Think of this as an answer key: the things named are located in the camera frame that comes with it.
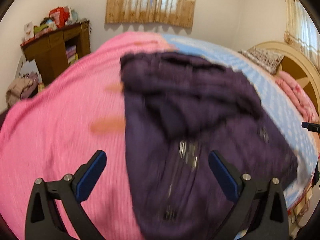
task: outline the stack of clothes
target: stack of clothes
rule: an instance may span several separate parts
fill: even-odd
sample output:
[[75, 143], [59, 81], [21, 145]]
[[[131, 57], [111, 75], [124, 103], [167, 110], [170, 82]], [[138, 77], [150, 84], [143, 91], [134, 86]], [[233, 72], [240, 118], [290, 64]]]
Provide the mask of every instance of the stack of clothes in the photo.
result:
[[76, 45], [68, 47], [66, 50], [66, 54], [67, 54], [69, 66], [79, 59], [79, 56], [76, 52]]
[[36, 95], [38, 93], [38, 83], [38, 76], [34, 72], [31, 72], [27, 77], [13, 80], [5, 94], [8, 108], [22, 99]]
[[319, 116], [311, 99], [289, 73], [279, 71], [279, 76], [276, 77], [276, 83], [290, 98], [305, 122], [319, 122]]

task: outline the folded cloth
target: folded cloth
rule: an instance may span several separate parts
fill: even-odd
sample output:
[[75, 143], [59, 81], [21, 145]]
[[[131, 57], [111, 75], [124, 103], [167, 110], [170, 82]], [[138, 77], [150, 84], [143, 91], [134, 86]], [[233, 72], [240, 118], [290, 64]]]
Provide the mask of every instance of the folded cloth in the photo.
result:
[[294, 153], [241, 72], [170, 52], [126, 55], [121, 70], [126, 166], [147, 240], [210, 239], [223, 223], [232, 203], [209, 168], [212, 150], [255, 179], [286, 188], [296, 178]]
[[294, 106], [297, 108], [299, 113], [302, 115], [303, 120], [305, 122], [310, 122], [307, 111], [305, 110], [305, 108], [303, 108], [301, 106], [299, 99], [294, 94], [294, 92], [289, 87], [289, 85], [280, 77], [276, 77], [275, 82], [282, 89], [282, 91], [288, 96], [288, 98], [291, 100], [291, 102], [294, 104]]
[[11, 107], [20, 101], [22, 92], [33, 84], [33, 80], [29, 78], [16, 78], [10, 84], [5, 94], [7, 106]]
[[40, 26], [35, 26], [33, 28], [34, 34], [39, 33], [40, 31], [43, 31], [44, 29], [48, 28], [49, 26], [47, 24], [42, 24]]
[[33, 71], [28, 75], [28, 79], [33, 81], [32, 85], [29, 86], [21, 93], [21, 99], [29, 98], [32, 92], [38, 87], [39, 79], [38, 75]]
[[308, 115], [308, 122], [318, 123], [319, 116], [315, 109], [314, 104], [308, 97], [307, 93], [299, 85], [299, 83], [287, 72], [279, 71], [279, 76], [282, 78], [288, 86], [292, 89], [293, 93], [298, 98], [301, 107], [303, 107]]

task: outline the blue gripper pad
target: blue gripper pad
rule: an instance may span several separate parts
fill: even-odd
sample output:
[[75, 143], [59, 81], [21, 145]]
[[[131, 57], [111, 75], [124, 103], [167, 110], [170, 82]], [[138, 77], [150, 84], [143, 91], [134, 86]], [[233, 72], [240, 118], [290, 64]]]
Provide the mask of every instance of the blue gripper pad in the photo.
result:
[[309, 124], [310, 124], [309, 122], [302, 122], [301, 126], [302, 126], [303, 128], [308, 128], [308, 125], [309, 125]]
[[78, 203], [86, 201], [107, 164], [107, 155], [98, 150], [87, 164], [83, 164], [75, 173], [73, 190]]
[[242, 191], [240, 173], [216, 151], [209, 153], [209, 167], [227, 200], [236, 203]]

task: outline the pink blanket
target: pink blanket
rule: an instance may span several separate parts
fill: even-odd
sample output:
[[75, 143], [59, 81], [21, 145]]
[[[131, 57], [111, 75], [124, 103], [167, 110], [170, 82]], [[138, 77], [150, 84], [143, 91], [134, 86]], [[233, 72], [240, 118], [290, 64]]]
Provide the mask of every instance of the pink blanket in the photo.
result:
[[[0, 213], [20, 240], [35, 179], [59, 180], [74, 173], [98, 149], [107, 153], [107, 167], [82, 206], [106, 239], [143, 239], [132, 211], [124, 130], [108, 130], [104, 124], [124, 116], [123, 96], [112, 89], [120, 84], [120, 57], [169, 48], [154, 33], [121, 34], [10, 110], [0, 133]], [[77, 238], [61, 205], [59, 209], [68, 232]]]

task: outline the white wall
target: white wall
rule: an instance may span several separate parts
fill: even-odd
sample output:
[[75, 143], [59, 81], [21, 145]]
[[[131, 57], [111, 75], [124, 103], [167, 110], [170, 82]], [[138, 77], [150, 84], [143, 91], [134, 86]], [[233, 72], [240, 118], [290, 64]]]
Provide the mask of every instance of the white wall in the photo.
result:
[[5, 92], [14, 79], [22, 55], [24, 25], [40, 24], [49, 11], [65, 0], [15, 0], [0, 22], [0, 112], [6, 108]]
[[104, 24], [107, 0], [67, 0], [80, 18], [92, 22], [91, 49], [127, 30], [171, 33], [231, 47], [240, 16], [241, 0], [196, 0], [192, 30], [159, 24]]
[[285, 0], [244, 0], [232, 48], [249, 49], [264, 41], [283, 41]]
[[196, 0], [192, 30], [160, 24], [104, 24], [107, 0], [15, 0], [0, 22], [0, 111], [5, 91], [20, 59], [23, 26], [39, 24], [50, 9], [70, 5], [79, 18], [90, 19], [91, 50], [127, 30], [172, 33], [210, 41], [233, 49], [248, 49], [270, 40], [283, 40], [284, 0]]

